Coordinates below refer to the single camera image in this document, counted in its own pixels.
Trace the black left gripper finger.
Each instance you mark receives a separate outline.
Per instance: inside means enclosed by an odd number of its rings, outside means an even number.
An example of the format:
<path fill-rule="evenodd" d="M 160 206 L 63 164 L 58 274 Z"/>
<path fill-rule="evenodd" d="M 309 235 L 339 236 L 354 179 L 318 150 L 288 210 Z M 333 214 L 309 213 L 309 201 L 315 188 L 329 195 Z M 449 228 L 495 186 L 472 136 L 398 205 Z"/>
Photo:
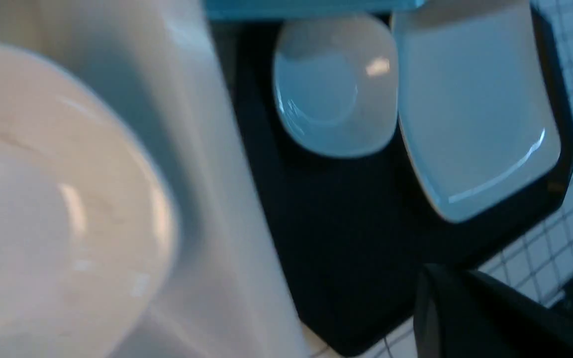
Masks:
<path fill-rule="evenodd" d="M 478 270 L 421 268 L 419 358 L 573 358 L 573 320 Z"/>

